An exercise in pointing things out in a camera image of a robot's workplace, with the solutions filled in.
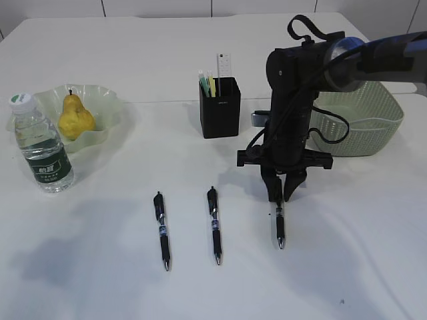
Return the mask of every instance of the pear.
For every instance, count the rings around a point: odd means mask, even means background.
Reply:
[[[64,98],[63,111],[59,117],[60,132],[70,140],[76,140],[82,132],[95,130],[96,122],[93,115],[85,109],[80,98],[69,91]]]

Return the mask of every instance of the water bottle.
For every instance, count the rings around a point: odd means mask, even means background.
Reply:
[[[36,109],[37,103],[28,93],[14,95],[9,104],[15,115],[16,141],[37,184],[48,193],[68,188],[73,183],[73,168],[52,122]]]

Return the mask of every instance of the pen holder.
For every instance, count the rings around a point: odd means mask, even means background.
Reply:
[[[240,90],[233,77],[213,79],[216,97],[206,97],[199,83],[200,123],[205,139],[239,135]]]

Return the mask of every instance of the green glass bowl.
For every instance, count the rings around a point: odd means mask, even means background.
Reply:
[[[69,94],[69,90],[80,97],[83,106],[92,113],[96,120],[95,130],[84,131],[76,140],[69,140],[58,130],[66,152],[74,153],[84,147],[103,143],[108,138],[108,131],[119,124],[119,113],[123,110],[124,103],[117,98],[114,91],[99,85],[66,84],[34,94],[38,103],[37,108],[50,118],[57,129],[59,116],[62,114],[63,100]],[[12,115],[6,125],[6,130],[14,132],[14,122],[15,118]]]

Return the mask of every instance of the pen clip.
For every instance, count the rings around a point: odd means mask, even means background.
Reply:
[[[157,192],[157,195],[154,197],[154,209],[155,209],[155,218],[159,221],[160,215],[165,213],[165,206],[163,204],[163,195],[160,191]]]
[[[218,209],[218,194],[213,186],[207,192],[207,203],[209,203],[209,213],[212,215],[214,210]]]

